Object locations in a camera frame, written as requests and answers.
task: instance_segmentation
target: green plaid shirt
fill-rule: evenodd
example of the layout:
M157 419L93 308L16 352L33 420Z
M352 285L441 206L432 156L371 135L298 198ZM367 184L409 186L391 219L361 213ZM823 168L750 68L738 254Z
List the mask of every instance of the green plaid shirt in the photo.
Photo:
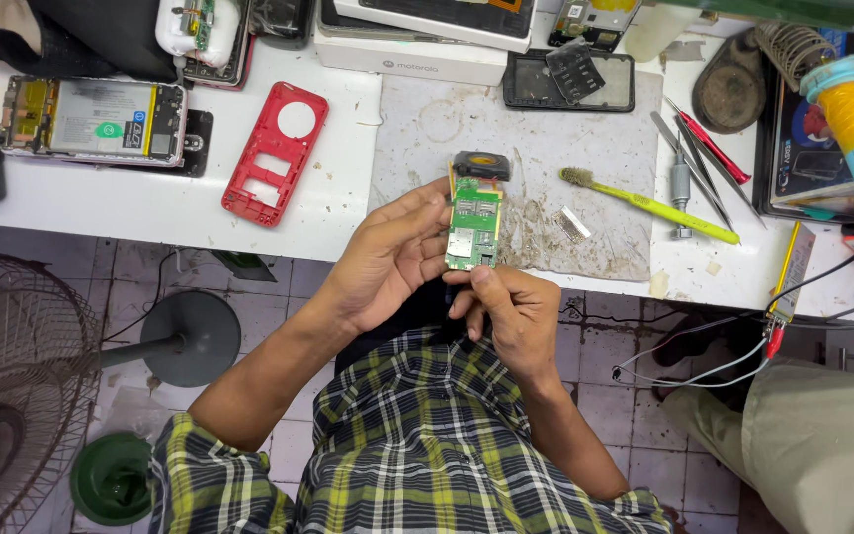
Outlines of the green plaid shirt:
M296 503L266 453L175 415L151 460L150 532L672 531L646 489L590 498L533 448L492 342L432 344L436 332L403 334L319 393Z

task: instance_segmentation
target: yellow toothbrush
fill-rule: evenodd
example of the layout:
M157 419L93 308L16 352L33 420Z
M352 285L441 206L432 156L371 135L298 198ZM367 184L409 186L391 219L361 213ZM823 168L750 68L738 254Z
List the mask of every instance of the yellow toothbrush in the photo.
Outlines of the yellow toothbrush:
M653 213L658 217L663 217L671 222L683 224L684 226L692 228L705 236L720 239L721 241L727 242L731 245L740 243L740 236L737 236L730 230L721 228L715 224L710 224L709 222L698 219L697 217L686 214L680 210L676 210L667 204L658 202L658 200L652 200L643 195L628 193L627 191L599 183L592 179L592 172L586 169L565 167L559 171L559 178L580 187L587 187L589 189L601 191L602 193L611 195L612 197L628 200L632 205L639 207L644 211Z

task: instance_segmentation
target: work mat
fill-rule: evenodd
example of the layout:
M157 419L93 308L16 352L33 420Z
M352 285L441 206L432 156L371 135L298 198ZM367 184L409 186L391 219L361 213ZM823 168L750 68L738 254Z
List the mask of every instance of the work mat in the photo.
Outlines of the work mat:
M461 150L503 154L512 163L499 235L499 259L519 269L608 279L650 276L651 215L559 179L577 166L612 187L654 198L663 78L635 74L631 113L518 111L501 88L384 76L368 211L447 175ZM563 206L591 236L574 244L552 220Z

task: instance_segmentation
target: wrist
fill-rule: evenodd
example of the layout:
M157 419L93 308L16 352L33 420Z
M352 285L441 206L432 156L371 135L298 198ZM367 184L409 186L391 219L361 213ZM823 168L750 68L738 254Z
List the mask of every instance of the wrist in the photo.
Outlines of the wrist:
M517 376L516 384L527 402L555 404L571 399L559 379L559 371L554 366L528 376Z
M318 294L309 298L285 326L292 334L321 345L320 349L324 348L333 355L361 334L351 321L340 317L335 307Z

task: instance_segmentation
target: white bottle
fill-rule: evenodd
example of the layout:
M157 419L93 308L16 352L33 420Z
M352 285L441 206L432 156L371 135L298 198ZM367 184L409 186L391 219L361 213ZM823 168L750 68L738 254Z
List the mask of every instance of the white bottle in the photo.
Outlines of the white bottle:
M637 63L658 57L687 27L700 18L699 7L658 4L643 24L634 26L624 36L624 50Z

